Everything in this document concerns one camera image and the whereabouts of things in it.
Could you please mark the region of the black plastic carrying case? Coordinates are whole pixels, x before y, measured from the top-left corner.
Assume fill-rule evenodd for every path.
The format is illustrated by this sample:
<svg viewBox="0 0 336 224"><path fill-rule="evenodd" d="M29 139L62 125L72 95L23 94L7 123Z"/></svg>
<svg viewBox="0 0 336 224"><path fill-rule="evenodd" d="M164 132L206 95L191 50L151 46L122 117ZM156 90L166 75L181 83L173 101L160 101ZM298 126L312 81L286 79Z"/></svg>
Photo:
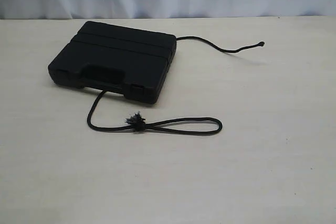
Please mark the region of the black plastic carrying case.
<svg viewBox="0 0 336 224"><path fill-rule="evenodd" d="M176 52L174 35L88 21L49 64L53 82L155 104Z"/></svg>

